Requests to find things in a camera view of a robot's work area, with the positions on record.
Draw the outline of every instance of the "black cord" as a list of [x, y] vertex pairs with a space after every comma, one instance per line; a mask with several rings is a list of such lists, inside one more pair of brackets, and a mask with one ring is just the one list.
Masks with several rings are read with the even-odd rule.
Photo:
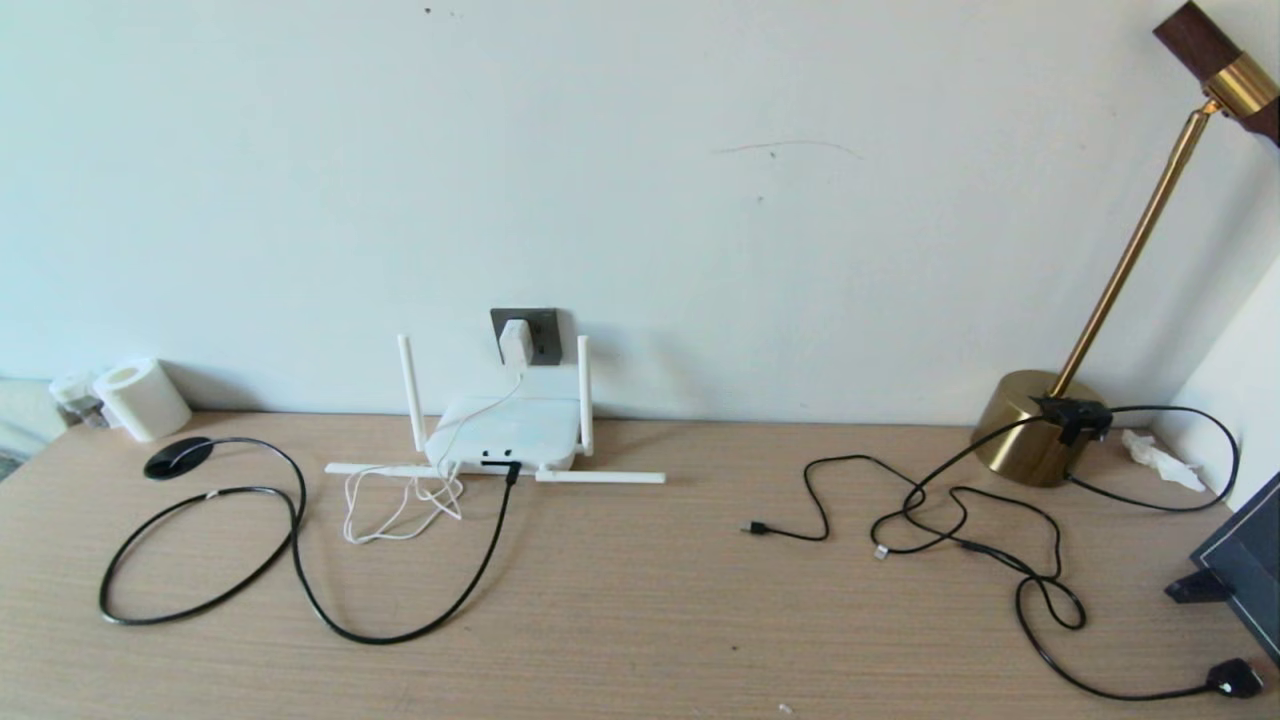
[[[1126, 497], [1123, 497], [1123, 496], [1117, 496], [1117, 495], [1111, 493], [1108, 491], [1105, 491], [1102, 488], [1097, 488], [1094, 486], [1091, 486], [1091, 484], [1088, 484], [1088, 483], [1085, 483], [1085, 482], [1080, 480], [1079, 478], [1075, 478], [1074, 475], [1070, 475], [1070, 474], [1066, 475], [1066, 479], [1069, 482], [1071, 482], [1071, 483], [1074, 483], [1074, 484], [1076, 484], [1079, 487], [1083, 487], [1084, 489], [1088, 489], [1088, 491], [1096, 492], [1098, 495], [1110, 497], [1112, 500], [1117, 500], [1117, 501], [1121, 501], [1121, 502], [1128, 502], [1128, 503], [1132, 503], [1132, 505], [1138, 505], [1138, 506], [1148, 507], [1148, 509], [1153, 509], [1153, 510], [1170, 511], [1170, 512], [1194, 512], [1194, 511], [1198, 511], [1198, 510], [1204, 510], [1207, 507], [1211, 507], [1211, 506], [1221, 502], [1222, 498], [1225, 498], [1231, 492], [1231, 489], [1235, 487], [1235, 479], [1236, 479], [1236, 474], [1238, 474], [1239, 466], [1240, 466], [1240, 450], [1239, 450], [1238, 443], [1235, 442], [1235, 437], [1226, 428], [1226, 425], [1224, 425], [1221, 421], [1217, 420], [1217, 418], [1213, 418], [1208, 413], [1204, 413], [1202, 410], [1197, 410], [1194, 407], [1183, 407], [1183, 406], [1171, 406], [1171, 405], [1132, 405], [1132, 406], [1124, 406], [1124, 407], [1112, 407], [1112, 409], [1110, 409], [1110, 411], [1111, 413], [1181, 411], [1181, 413], [1194, 413], [1197, 415], [1207, 418], [1215, 425], [1217, 425], [1217, 428], [1222, 432], [1224, 437], [1226, 437], [1228, 445], [1231, 448], [1231, 471], [1230, 471], [1230, 475], [1229, 475], [1229, 478], [1226, 480], [1226, 484], [1222, 487], [1222, 491], [1220, 493], [1217, 493], [1217, 496], [1213, 500], [1211, 500], [1211, 501], [1208, 501], [1208, 502], [1206, 502], [1203, 505], [1197, 505], [1197, 506], [1192, 506], [1192, 507], [1164, 507], [1164, 506], [1160, 506], [1160, 505], [1153, 505], [1153, 503], [1148, 503], [1148, 502], [1143, 502], [1143, 501], [1138, 501], [1138, 500], [1132, 500], [1132, 498], [1126, 498]], [[959, 462], [961, 459], [964, 459], [968, 455], [973, 454], [975, 450], [978, 450], [983, 445], [986, 445], [986, 443], [988, 443], [988, 442], [991, 442], [991, 441], [993, 441], [993, 439], [1004, 436], [1005, 433], [1007, 433], [1007, 432], [1010, 432], [1010, 430], [1012, 430], [1015, 428], [1019, 428], [1019, 427], [1025, 425], [1028, 423], [1034, 423], [1034, 421], [1041, 421], [1041, 420], [1043, 420], [1043, 416], [1037, 415], [1037, 416], [1027, 418], [1027, 419], [1023, 419], [1023, 420], [1018, 420], [1016, 423], [1010, 423], [1010, 424], [1007, 424], [1007, 425], [1005, 425], [1002, 428], [998, 428], [998, 429], [996, 429], [996, 430], [993, 430], [991, 433], [987, 433], [986, 436], [978, 438], [977, 441], [974, 441], [973, 443], [970, 443], [968, 447], [965, 447], [960, 452], [957, 452], [954, 456], [951, 456], [942, 465], [938, 465], [937, 468], [934, 468], [928, 475], [924, 477], [924, 479], [922, 479], [919, 482], [913, 480], [911, 478], [909, 478], [904, 473], [896, 470], [895, 468], [890, 466], [888, 464], [886, 464], [886, 462], [881, 461], [879, 459], [877, 459], [874, 456], [870, 456], [870, 455], [864, 455], [864, 454], [840, 455], [840, 456], [822, 457], [822, 459], [814, 460], [814, 461], [809, 462], [808, 465], [805, 465], [804, 473], [803, 473], [803, 478], [804, 478], [805, 489], [809, 491], [809, 497], [813, 498], [814, 505], [818, 509], [818, 515], [822, 518], [822, 527], [823, 527], [822, 534], [819, 534], [819, 536], [805, 536], [805, 534], [792, 533], [792, 532], [782, 530], [780, 528], [774, 528], [774, 527], [768, 525], [768, 524], [762, 523], [762, 521], [751, 521], [750, 524], [748, 524], [746, 527], [744, 527], [744, 530], [748, 530], [748, 532], [750, 532], [753, 534], [778, 534], [778, 536], [791, 537], [791, 538], [809, 541], [809, 542], [822, 542], [822, 541], [826, 541], [831, 536], [831, 524], [829, 524], [829, 520], [827, 518], [827, 511], [826, 511], [826, 509], [822, 505], [822, 501], [818, 498], [818, 495], [813, 489], [813, 483], [812, 483], [812, 479], [809, 477], [809, 470], [812, 468], [819, 465], [819, 464], [835, 462], [835, 461], [840, 461], [840, 460], [867, 460], [867, 461], [874, 462], [876, 465], [883, 468], [884, 470], [888, 470], [890, 473], [892, 473], [893, 475], [901, 478], [902, 480], [908, 482], [911, 486], [911, 491], [908, 492], [906, 496], [902, 498], [902, 507], [900, 510], [884, 514], [884, 515], [879, 516], [878, 519], [876, 519], [876, 521], [872, 524], [870, 538], [872, 538], [872, 542], [876, 543], [876, 546], [877, 546], [877, 556], [878, 557], [884, 557], [884, 556], [887, 556], [890, 553], [913, 555], [913, 553], [928, 550], [928, 548], [931, 548], [931, 547], [933, 547], [933, 546], [936, 546], [936, 544], [938, 544], [938, 543], [941, 543], [943, 541], [951, 541], [951, 542], [955, 542], [956, 544], [959, 544], [960, 547], [963, 547], [964, 550], [986, 555], [986, 556], [991, 557], [992, 560], [996, 560], [997, 562], [1000, 562], [1000, 564], [1010, 568], [1011, 570], [1021, 574], [1023, 579], [1018, 583], [1018, 587], [1014, 591], [1014, 611], [1015, 611], [1015, 614], [1018, 616], [1018, 623], [1021, 626], [1023, 633], [1027, 635], [1027, 639], [1032, 643], [1032, 647], [1041, 656], [1041, 659], [1044, 660], [1044, 662], [1055, 673], [1057, 673], [1062, 679], [1065, 679], [1066, 682], [1071, 683], [1073, 685], [1075, 685], [1076, 688], [1079, 688], [1082, 691], [1089, 692], [1089, 693], [1096, 694], [1098, 697], [1103, 697], [1103, 698], [1107, 698], [1107, 700], [1116, 700], [1116, 701], [1126, 701], [1126, 702], [1146, 702], [1146, 701], [1157, 701], [1157, 700], [1171, 700], [1171, 698], [1188, 697], [1188, 696], [1194, 696], [1194, 694], [1201, 694], [1201, 693], [1207, 693], [1207, 692], [1220, 692], [1222, 694], [1233, 694], [1233, 692], [1231, 692], [1231, 689], [1229, 687], [1226, 689], [1224, 689], [1222, 687], [1220, 687], [1217, 684], [1213, 684], [1213, 682], [1212, 682], [1212, 678], [1215, 676], [1215, 671], [1217, 671], [1222, 666], [1230, 665], [1230, 662], [1222, 664], [1222, 666], [1215, 667], [1213, 671], [1210, 673], [1210, 679], [1206, 679], [1206, 682], [1202, 683], [1202, 684], [1199, 684], [1199, 685], [1188, 687], [1188, 688], [1179, 689], [1179, 691], [1171, 691], [1171, 692], [1164, 692], [1164, 693], [1149, 693], [1149, 694], [1119, 694], [1119, 693], [1112, 693], [1112, 692], [1107, 692], [1107, 691], [1103, 691], [1103, 689], [1098, 689], [1098, 688], [1096, 688], [1096, 687], [1093, 687], [1093, 685], [1091, 685], [1088, 683], [1084, 683], [1083, 680], [1075, 678], [1066, 669], [1064, 669], [1053, 659], [1053, 656], [1050, 655], [1048, 650], [1043, 646], [1043, 643], [1039, 642], [1039, 638], [1037, 638], [1036, 632], [1030, 626], [1030, 623], [1028, 623], [1027, 614], [1025, 614], [1025, 610], [1024, 610], [1024, 596], [1025, 596], [1024, 591], [1025, 591], [1025, 588], [1028, 585], [1034, 584], [1037, 587], [1037, 589], [1039, 589], [1041, 597], [1044, 601], [1044, 606], [1048, 610], [1050, 615], [1053, 618], [1053, 621], [1056, 621], [1060, 626], [1062, 626], [1062, 628], [1065, 628], [1068, 630], [1080, 630], [1080, 629], [1083, 629], [1084, 625], [1085, 625], [1085, 623], [1087, 623], [1087, 615], [1085, 615], [1085, 610], [1084, 610], [1084, 602], [1079, 598], [1079, 596], [1075, 594], [1075, 592], [1073, 592], [1065, 583], [1061, 582], [1061, 574], [1062, 574], [1062, 552], [1061, 552], [1062, 530], [1059, 527], [1057, 521], [1053, 520], [1053, 518], [1048, 512], [1041, 510], [1039, 507], [1036, 507], [1034, 505], [1032, 505], [1029, 502], [1024, 502], [1021, 500], [1016, 500], [1016, 498], [1012, 498], [1012, 497], [1006, 497], [1006, 496], [1002, 496], [1002, 495], [996, 495], [993, 492], [987, 492], [987, 491], [983, 491], [983, 489], [979, 489], [979, 488], [973, 488], [973, 487], [968, 487], [968, 486], [956, 486], [956, 487], [950, 488], [947, 491], [947, 495], [951, 497], [951, 501], [955, 502], [960, 507], [960, 519], [954, 525], [951, 525], [948, 529], [943, 530], [943, 529], [933, 528], [933, 527], [928, 525], [927, 523], [919, 520], [914, 515], [911, 515], [911, 512], [914, 510], [916, 510], [922, 505], [924, 505], [924, 502], [925, 502], [925, 500], [928, 497], [925, 487], [929, 483], [932, 483], [934, 479], [937, 479], [938, 475], [941, 475], [942, 473], [945, 473], [947, 469], [950, 469], [952, 465], [955, 465], [956, 462]], [[1009, 505], [1014, 505], [1016, 507], [1021, 507], [1024, 510], [1029, 510], [1029, 511], [1036, 512], [1037, 515], [1039, 515], [1050, 525], [1050, 528], [1053, 532], [1053, 568], [1052, 568], [1052, 570], [1050, 573], [1039, 573], [1034, 568], [1032, 568], [1032, 565], [1029, 565], [1028, 562], [1023, 561], [1021, 559], [1019, 559], [1018, 556], [1015, 556], [1011, 552], [1000, 550], [1000, 548], [993, 547], [991, 544], [986, 544], [986, 543], [980, 543], [980, 542], [975, 542], [975, 541], [970, 541], [970, 539], [965, 539], [963, 537], [959, 537], [957, 533], [960, 532], [961, 528], [964, 528], [965, 523], [968, 523], [968, 520], [969, 520], [969, 509], [968, 509], [968, 506], [965, 506], [964, 501], [960, 497], [963, 493], [972, 493], [972, 495], [977, 495], [977, 496], [980, 496], [980, 497], [986, 497], [988, 500], [995, 500], [995, 501], [998, 501], [998, 502], [1005, 502], [1005, 503], [1009, 503]], [[879, 532], [881, 527], [884, 523], [887, 523], [887, 521], [890, 521], [890, 520], [892, 520], [895, 518], [902, 518], [902, 519], [905, 519], [911, 525], [914, 525], [914, 527], [916, 527], [916, 528], [919, 528], [919, 529], [922, 529], [922, 530], [924, 530], [927, 533], [933, 534], [934, 538], [931, 539], [931, 541], [928, 541], [928, 542], [916, 544], [916, 546], [902, 547], [902, 548], [891, 548], [891, 547], [883, 544], [882, 542], [879, 542], [878, 532]], [[1064, 618], [1062, 614], [1059, 612], [1057, 605], [1055, 603], [1053, 596], [1051, 594], [1051, 589], [1056, 591], [1056, 592], [1059, 592], [1059, 593], [1061, 593], [1062, 596], [1066, 597], [1066, 600], [1069, 601], [1069, 603], [1070, 603], [1070, 606], [1071, 606], [1071, 609], [1074, 611], [1074, 615], [1075, 615], [1074, 620]], [[1249, 696], [1247, 696], [1247, 694], [1236, 694], [1235, 697], [1249, 697]]]
[[1194, 407], [1183, 407], [1180, 405], [1126, 405], [1124, 407], [1112, 407], [1111, 409], [1112, 413], [1149, 413], [1149, 411], [1153, 411], [1153, 410], [1155, 411], [1193, 413], [1196, 415], [1199, 415], [1201, 418], [1207, 418], [1210, 421], [1212, 421], [1215, 425], [1217, 425], [1217, 429], [1222, 430], [1224, 436], [1226, 436], [1226, 442], [1229, 442], [1231, 445], [1231, 474], [1228, 477], [1226, 484], [1222, 486], [1222, 491], [1219, 492], [1213, 497], [1213, 500], [1211, 500], [1211, 501], [1208, 501], [1208, 502], [1206, 502], [1203, 505], [1193, 505], [1190, 507], [1166, 507], [1164, 505], [1153, 505], [1151, 502], [1143, 502], [1140, 500], [1133, 500], [1130, 497], [1124, 497], [1124, 496], [1116, 495], [1114, 492], [1105, 491], [1105, 489], [1102, 489], [1100, 487], [1091, 486], [1089, 483], [1082, 480], [1080, 478], [1076, 478], [1071, 473], [1066, 474], [1068, 482], [1070, 482], [1070, 483], [1073, 483], [1075, 486], [1079, 486], [1079, 487], [1082, 487], [1082, 488], [1084, 488], [1084, 489], [1087, 489], [1089, 492], [1096, 492], [1096, 493], [1098, 493], [1098, 495], [1101, 495], [1103, 497], [1110, 497], [1111, 500], [1117, 500], [1120, 502], [1128, 502], [1129, 505], [1137, 505], [1138, 507], [1147, 507], [1147, 509], [1151, 509], [1151, 510], [1164, 510], [1165, 512], [1197, 512], [1197, 511], [1212, 507], [1212, 506], [1217, 505], [1219, 502], [1222, 502], [1222, 500], [1226, 496], [1231, 495], [1231, 489], [1235, 488], [1235, 475], [1240, 470], [1240, 448], [1235, 445], [1235, 436], [1233, 436], [1231, 432], [1226, 429], [1226, 425], [1224, 425], [1221, 421], [1219, 421], [1217, 418], [1210, 415], [1208, 413], [1204, 413], [1203, 410], [1197, 410]]
[[[108, 564], [106, 573], [102, 575], [102, 584], [100, 585], [97, 594], [97, 605], [99, 610], [102, 611], [102, 618], [118, 625], [159, 625], [161, 623], [172, 623], [175, 620], [184, 620], [187, 618], [192, 618], [201, 612], [212, 610], [214, 607], [234, 597], [236, 593], [247, 588], [250, 584], [253, 583], [253, 580], [256, 580], [262, 573], [265, 573], [271, 566], [271, 564], [274, 564], [280, 557], [280, 555], [284, 553], [285, 550], [291, 550], [293, 553], [293, 569], [298, 575], [298, 582], [302, 584], [302, 591], [307, 596], [307, 602], [311, 603], [311, 610], [315, 611], [315, 614], [320, 618], [320, 620], [324, 621], [325, 625], [329, 626], [330, 630], [333, 630], [334, 633], [348, 641], [364, 644], [396, 644], [420, 638], [438, 629], [444, 623], [447, 623], [449, 618], [452, 618], [458, 611], [458, 609], [462, 607], [462, 605], [467, 601], [467, 598], [471, 597], [471, 592], [475, 591], [476, 585], [480, 584], [480, 578], [484, 577], [485, 570], [489, 568], [489, 561], [493, 559], [493, 552], [498, 547], [498, 538], [502, 536], [503, 520], [506, 520], [507, 518], [507, 505], [511, 500], [511, 489], [516, 486], [516, 479], [520, 477], [520, 469], [521, 469], [520, 462], [508, 462], [508, 461], [484, 462], [484, 465], [507, 468], [506, 488], [503, 489], [502, 493], [502, 509], [498, 511], [498, 521], [494, 524], [493, 538], [489, 541], [489, 548], [485, 551], [484, 560], [480, 561], [480, 568], [476, 570], [476, 574], [471, 578], [471, 582], [467, 584], [466, 589], [462, 591], [462, 594], [458, 596], [458, 600], [454, 601], [453, 605], [451, 605], [449, 609], [445, 610], [443, 614], [440, 614], [435, 620], [431, 620], [430, 623], [415, 630], [410, 630], [407, 633], [392, 637], [372, 637], [351, 632], [339, 625], [338, 623], [335, 623], [333, 618], [330, 618], [329, 614], [324, 611], [324, 609], [320, 606], [320, 602], [316, 600], [315, 593], [311, 591], [311, 583], [307, 582], [307, 575], [302, 569], [302, 552], [298, 548], [298, 534], [302, 528], [302, 520], [307, 510], [307, 482], [302, 475], [302, 469], [298, 468], [298, 464], [294, 462], [293, 459], [288, 456], [288, 454], [265, 441], [247, 438], [247, 437], [228, 437], [220, 439], [211, 439], [209, 442], [188, 447], [186, 451], [174, 457], [173, 462], [177, 464], [189, 452], [196, 452], [201, 448], [223, 443], [248, 443], [265, 447], [266, 450], [270, 450], [276, 456], [288, 462], [289, 468], [293, 470], [293, 475], [298, 480], [297, 506], [294, 506], [293, 500], [289, 498], [289, 496], [285, 492], [278, 488], [262, 487], [262, 486], [244, 486], [244, 487], [234, 487], [228, 489], [219, 489], [207, 493], [195, 495], [188, 497], [187, 500], [183, 500], [178, 503], [170, 505], [169, 507], [161, 510], [160, 512], [151, 516], [151, 519], [148, 519], [146, 523], [142, 523], [142, 525], [140, 525], [138, 529], [133, 530], [133, 533], [124, 541], [120, 548], [115, 551], [115, 556], [111, 557], [111, 562]], [[248, 493], [248, 492], [264, 493], [279, 497], [280, 500], [284, 501], [284, 505], [289, 512], [289, 534], [285, 536], [284, 541], [271, 552], [271, 555], [261, 565], [257, 566], [257, 569], [250, 573], [248, 577], [246, 577], [243, 580], [232, 585], [232, 588], [228, 589], [227, 592], [223, 592], [221, 594], [214, 597], [212, 600], [196, 605], [195, 607], [188, 607], [187, 610], [180, 610], [178, 612], [170, 612], [166, 615], [157, 615], [154, 618], [125, 618], [122, 615], [116, 615], [115, 612], [111, 611], [110, 609], [111, 582], [115, 579], [115, 574], [120, 565], [120, 561], [125, 557], [125, 555], [128, 555], [131, 548], [137, 546], [137, 542], [146, 534], [148, 529], [155, 527], [156, 523], [164, 520], [165, 518], [169, 518], [170, 515], [179, 512], [182, 510], [188, 510], [191, 507], [195, 507], [201, 502], [212, 500], [215, 497]]]

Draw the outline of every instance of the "tissue roll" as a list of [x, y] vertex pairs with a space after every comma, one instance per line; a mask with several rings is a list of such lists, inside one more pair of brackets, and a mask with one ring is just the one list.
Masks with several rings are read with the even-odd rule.
[[191, 420], [191, 407], [154, 357], [113, 368], [93, 382], [93, 392], [138, 442], [174, 433]]

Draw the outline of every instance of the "white router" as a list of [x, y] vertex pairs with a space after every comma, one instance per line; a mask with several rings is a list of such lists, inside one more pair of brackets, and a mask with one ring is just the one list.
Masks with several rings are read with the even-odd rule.
[[577, 337], [577, 400], [547, 397], [463, 397], [454, 401], [426, 437], [417, 401], [417, 378], [408, 337], [399, 336], [401, 368], [408, 396], [413, 448], [430, 465], [356, 465], [330, 462], [325, 473], [351, 475], [379, 468], [397, 478], [440, 478], [454, 471], [506, 475], [506, 465], [520, 462], [522, 475], [559, 483], [664, 483], [666, 473], [572, 471], [573, 459], [591, 456], [591, 364], [586, 336]]

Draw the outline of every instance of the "wall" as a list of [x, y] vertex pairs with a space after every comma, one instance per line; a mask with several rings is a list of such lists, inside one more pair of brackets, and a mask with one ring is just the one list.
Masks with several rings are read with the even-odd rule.
[[[1233, 509], [1280, 471], [1280, 261], [1267, 270], [1174, 404], [1204, 410], [1235, 433], [1242, 457], [1235, 491], [1228, 497]], [[1183, 415], [1162, 419], [1157, 430], [1179, 456], [1203, 465], [1201, 477], [1221, 491], [1231, 464], [1216, 428]]]
[[[1199, 100], [1176, 5], [6, 3], [0, 375], [402, 411], [403, 331], [440, 410], [507, 382], [489, 307], [553, 305], [609, 413], [969, 423], [1061, 363]], [[1276, 3], [1202, 5], [1276, 70]], [[1277, 188], [1216, 119], [1082, 378], [1171, 397]]]

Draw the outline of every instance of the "desk surface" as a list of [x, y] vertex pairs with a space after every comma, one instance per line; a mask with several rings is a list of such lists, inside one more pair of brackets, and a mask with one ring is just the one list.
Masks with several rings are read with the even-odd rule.
[[[274, 442], [306, 473], [303, 562], [323, 603], [365, 633], [434, 618], [474, 571], [500, 482], [476, 478], [467, 519], [407, 542], [346, 544], [342, 479], [329, 461], [412, 461], [403, 418], [197, 415], [186, 434]], [[120, 628], [99, 616], [116, 546], [177, 500], [237, 484], [294, 492], [285, 465], [224, 446], [197, 471], [143, 479], [160, 443], [77, 428], [0, 483], [0, 715], [19, 717], [1276, 717], [1276, 669], [1225, 606], [1175, 606], [1161, 588], [1225, 509], [1171, 516], [1078, 488], [1024, 488], [977, 461], [970, 483], [1032, 500], [1064, 528], [1065, 579], [1089, 626], [1032, 611], [1060, 661], [1100, 685], [1156, 692], [1242, 656], [1265, 696], [1119, 703], [1084, 694], [1036, 656], [1012, 614], [1018, 577], [956, 547], [872, 557], [867, 529], [906, 487], [865, 464], [815, 474], [827, 543], [737, 532], [748, 519], [815, 530], [799, 479], [814, 457], [869, 452], [916, 477], [963, 447], [959, 428], [604, 421], [582, 468], [666, 470], [667, 486], [521, 480], [488, 577], [439, 632], [393, 647], [343, 641], [312, 615], [287, 559], [212, 612]], [[1117, 443], [1082, 469], [1170, 502], [1194, 496], [1128, 462]], [[366, 524], [398, 502], [370, 487]], [[970, 537], [1048, 561], [1043, 525], [972, 503]], [[940, 521], [952, 509], [933, 510]], [[220, 498], [154, 530], [128, 560], [116, 607], [192, 605], [260, 561], [287, 530], [261, 496]], [[895, 539], [908, 542], [902, 530]]]

